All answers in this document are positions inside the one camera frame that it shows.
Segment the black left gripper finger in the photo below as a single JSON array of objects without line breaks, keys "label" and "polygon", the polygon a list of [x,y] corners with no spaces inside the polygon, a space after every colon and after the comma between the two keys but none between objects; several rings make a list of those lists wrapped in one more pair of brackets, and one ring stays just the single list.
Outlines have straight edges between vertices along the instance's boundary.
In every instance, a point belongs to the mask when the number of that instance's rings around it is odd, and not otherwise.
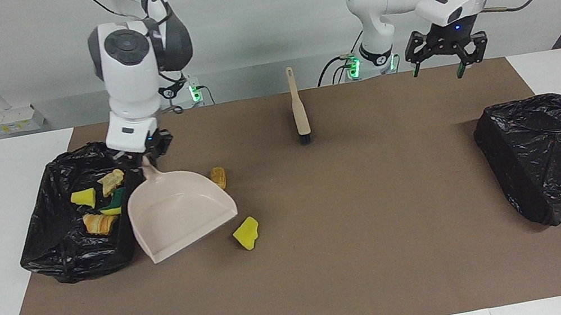
[{"label": "black left gripper finger", "polygon": [[405,53],[405,59],[413,66],[413,77],[418,77],[421,64],[432,56],[427,44],[427,35],[419,31],[411,32]]},{"label": "black left gripper finger", "polygon": [[467,41],[467,44],[464,43],[464,40],[452,44],[454,53],[460,59],[460,65],[456,72],[458,79],[464,77],[464,73],[469,66],[483,61],[488,44],[487,33],[485,31],[475,33],[467,38]]}]

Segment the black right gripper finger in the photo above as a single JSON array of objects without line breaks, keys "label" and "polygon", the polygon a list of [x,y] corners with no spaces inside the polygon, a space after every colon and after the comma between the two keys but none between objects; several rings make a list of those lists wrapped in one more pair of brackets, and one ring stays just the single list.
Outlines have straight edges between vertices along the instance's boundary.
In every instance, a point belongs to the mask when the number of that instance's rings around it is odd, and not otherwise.
[{"label": "black right gripper finger", "polygon": [[133,152],[118,152],[113,155],[116,168],[121,170],[137,168],[136,154]]},{"label": "black right gripper finger", "polygon": [[174,137],[172,133],[170,133],[170,131],[157,133],[157,135],[158,135],[157,139],[159,143],[160,156],[163,156],[168,152],[168,149]]}]

